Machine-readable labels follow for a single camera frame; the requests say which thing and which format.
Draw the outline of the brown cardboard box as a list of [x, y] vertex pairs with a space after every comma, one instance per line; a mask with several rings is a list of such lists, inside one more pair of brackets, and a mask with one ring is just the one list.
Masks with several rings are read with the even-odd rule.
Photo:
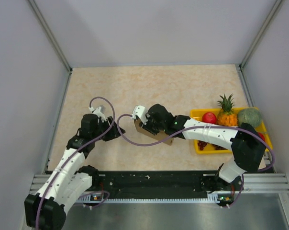
[[169, 137], [169, 135], [167, 135], [164, 131], [160, 131], [157, 134], [152, 134], [149, 131], [145, 130], [144, 128], [142, 128], [143, 123], [141, 122], [140, 119], [135, 119], [134, 125], [135, 125], [135, 129], [137, 130], [137, 132], [139, 132], [139, 133], [141, 133], [147, 137], [150, 137], [156, 141], [161, 141], [161, 140]]

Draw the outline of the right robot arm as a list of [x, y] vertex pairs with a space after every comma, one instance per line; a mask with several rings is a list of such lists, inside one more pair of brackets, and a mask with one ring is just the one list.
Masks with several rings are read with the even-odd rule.
[[236, 177], [257, 172], [266, 150], [263, 139], [246, 123], [239, 127], [205, 123], [185, 115], [172, 115], [160, 104], [149, 109], [137, 105], [133, 118], [140, 120], [140, 127], [152, 135], [164, 132], [171, 138], [199, 140], [230, 150], [232, 158], [220, 166], [214, 178], [215, 185], [222, 190]]

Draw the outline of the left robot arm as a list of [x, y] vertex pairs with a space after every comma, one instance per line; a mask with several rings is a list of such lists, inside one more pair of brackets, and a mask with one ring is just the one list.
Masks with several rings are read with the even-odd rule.
[[37, 230], [62, 229], [67, 214], [87, 190], [99, 187], [98, 170], [83, 162], [99, 140], [110, 141], [124, 134], [113, 117], [85, 114], [81, 127], [68, 141], [62, 159], [45, 184], [25, 201], [26, 224]]

